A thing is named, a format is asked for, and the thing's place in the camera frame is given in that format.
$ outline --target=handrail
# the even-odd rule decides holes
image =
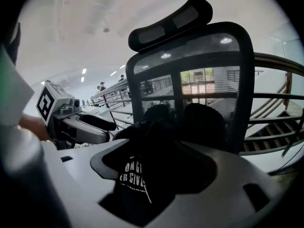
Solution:
[[[274,108],[272,108],[269,112],[267,112],[267,113],[263,116],[263,118],[269,116],[269,115],[270,115],[275,109],[277,109],[283,102],[284,102],[284,100],[279,101],[279,103],[276,104],[276,106],[274,106]]]
[[[122,102],[131,102],[131,99],[107,101],[107,103],[122,103]]]
[[[296,120],[300,120],[301,118],[302,118],[301,115],[268,117],[268,118],[251,118],[249,119],[249,122],[252,124],[269,124],[269,123],[296,121]]]
[[[236,82],[236,72],[239,72],[239,70],[227,70],[227,78],[229,80],[229,73],[233,73],[233,82]],[[255,70],[255,73],[257,73],[258,75],[260,75],[260,73],[263,73],[264,71],[263,70]]]
[[[129,121],[126,121],[126,120],[123,120],[123,119],[119,119],[119,118],[116,118],[116,117],[113,117],[114,120],[117,120],[117,121],[120,121],[120,122],[123,122],[123,123],[126,123],[126,124],[129,124],[129,125],[133,125],[133,123],[129,122]]]
[[[239,153],[239,155],[245,156],[245,155],[252,155],[252,154],[254,154],[254,155],[265,154],[265,153],[271,153],[271,152],[281,151],[281,150],[284,150],[287,147],[287,145],[285,145],[285,146],[281,146],[281,147],[277,147],[277,148],[273,148],[273,149],[269,148],[269,149],[266,149],[266,150],[251,151],[251,150],[249,150],[247,143],[248,142],[244,142],[244,149],[245,149],[245,151],[241,151]],[[302,143],[301,140],[295,142],[291,147],[294,147],[294,146],[296,146],[296,145],[298,145],[300,143]]]
[[[287,81],[282,85],[282,87],[277,91],[277,93],[280,93],[287,85]],[[258,113],[260,110],[262,110],[265,106],[267,106],[273,99],[267,100],[264,104],[262,104],[258,109],[256,109],[254,112],[250,114],[250,116],[253,116],[254,114]]]
[[[125,89],[127,87],[129,87],[128,86],[128,81],[127,81],[127,79],[124,79],[124,80],[114,84],[113,86],[101,91],[100,93],[98,93],[94,96],[91,96],[90,99],[92,100],[92,99],[96,99],[96,98],[99,98],[99,97],[103,97],[104,95],[107,95],[107,94],[113,93],[115,91]]]
[[[292,136],[295,134],[295,131],[291,133],[284,133],[284,134],[278,134],[278,135],[271,135],[271,136],[262,136],[262,137],[247,137],[244,139],[245,142],[249,141],[267,141],[267,140],[274,140],[274,139],[284,139],[286,137]]]
[[[278,69],[304,77],[304,66],[289,60],[287,58],[278,57],[265,53],[255,52],[255,66]]]
[[[290,100],[304,100],[304,95],[291,95],[279,93],[254,93],[254,98],[273,98],[273,99],[290,99]]]
[[[121,113],[121,114],[127,114],[127,115],[133,115],[133,112],[125,112],[125,111],[118,111],[118,110],[112,110],[110,109],[110,112],[115,112],[115,113]]]
[[[279,99],[274,100],[273,103],[271,103],[268,107],[266,107],[266,109],[264,109],[262,112],[260,112],[255,118],[259,118],[261,115],[263,115],[265,112],[267,112],[272,106],[274,106],[275,103],[277,103],[278,101],[279,101]]]

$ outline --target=person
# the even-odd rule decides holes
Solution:
[[[100,82],[100,91],[103,91],[105,89],[106,89],[105,83],[104,82]]]
[[[118,82],[123,81],[124,80],[124,75],[120,75],[120,80],[118,80]]]
[[[96,91],[95,95],[100,93],[100,89],[101,89],[101,86],[97,86],[97,91]]]
[[[17,30],[15,37],[13,38],[14,30]],[[4,47],[13,62],[16,65],[17,55],[18,55],[18,47],[20,44],[21,30],[20,23],[16,24],[16,27],[11,28],[11,33],[8,33],[8,40],[4,43]],[[21,119],[19,121],[19,125],[22,128],[28,129],[33,132],[40,141],[50,140],[51,138],[48,135],[47,128],[40,117],[35,117],[31,115],[27,115],[25,113],[22,114]]]

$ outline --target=white wall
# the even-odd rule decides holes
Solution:
[[[287,41],[283,44],[285,57],[299,64],[304,65],[304,48],[299,39]],[[291,94],[304,95],[304,77],[293,74]],[[304,107],[304,100],[292,100],[301,107]]]
[[[278,57],[285,57],[283,43],[280,39],[270,37],[271,54]]]

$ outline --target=ceiling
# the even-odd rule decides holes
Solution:
[[[211,23],[240,24],[248,31],[258,52],[269,53],[265,43],[268,36],[288,22],[273,0],[207,1],[213,7]],[[30,85],[54,77],[79,82],[82,68],[109,75],[135,54],[128,47],[128,35],[133,29],[155,23],[185,2],[28,0],[19,18],[21,43],[17,70]]]

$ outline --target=railing post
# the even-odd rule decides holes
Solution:
[[[119,90],[119,94],[120,94],[120,98],[123,100],[123,95],[122,95],[122,92]]]
[[[172,87],[173,93],[175,96],[175,111],[177,113],[177,119],[180,121],[182,119],[183,111],[184,111],[184,101],[182,99],[182,88],[181,88],[181,76],[179,73],[172,73]]]
[[[287,72],[286,73],[286,94],[290,94],[291,93],[291,85],[292,85],[292,82],[293,82],[293,74],[290,73],[290,72]],[[288,104],[289,104],[289,99],[285,99],[284,100],[284,105],[285,105],[285,110],[287,110],[288,108]]]
[[[103,95],[103,99],[104,99],[104,103],[105,103],[106,107],[107,107],[108,109],[110,109],[109,104],[108,104],[107,101],[106,101],[105,95]],[[119,130],[119,129],[118,129],[118,126],[117,126],[117,123],[116,123],[116,121],[115,121],[115,119],[114,119],[113,114],[112,114],[111,111],[110,111],[110,115],[111,115],[111,117],[112,117],[112,119],[113,119],[113,122],[116,124],[117,130]]]

